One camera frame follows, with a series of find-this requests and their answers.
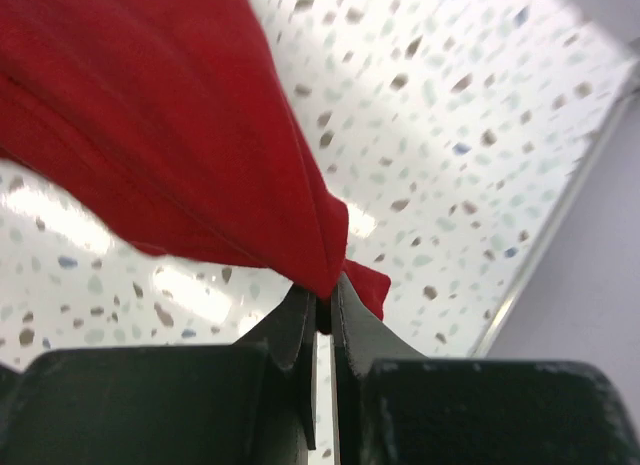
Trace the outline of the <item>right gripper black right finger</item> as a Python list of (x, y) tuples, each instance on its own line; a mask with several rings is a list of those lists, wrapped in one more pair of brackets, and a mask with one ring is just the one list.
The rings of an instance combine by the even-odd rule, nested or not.
[(361, 302), (331, 296), (339, 464), (635, 464), (612, 382), (575, 361), (429, 358)]

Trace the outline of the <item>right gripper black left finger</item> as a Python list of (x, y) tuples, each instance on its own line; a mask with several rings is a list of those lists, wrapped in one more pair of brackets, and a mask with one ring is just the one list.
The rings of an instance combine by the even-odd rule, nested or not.
[(1, 371), (5, 464), (304, 464), (316, 299), (292, 287), (228, 345), (50, 351)]

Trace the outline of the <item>dark red t-shirt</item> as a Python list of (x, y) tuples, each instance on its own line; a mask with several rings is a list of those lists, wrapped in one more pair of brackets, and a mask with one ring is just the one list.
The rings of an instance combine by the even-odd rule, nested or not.
[(269, 268), (376, 316), (249, 0), (1, 0), (1, 155), (151, 254)]

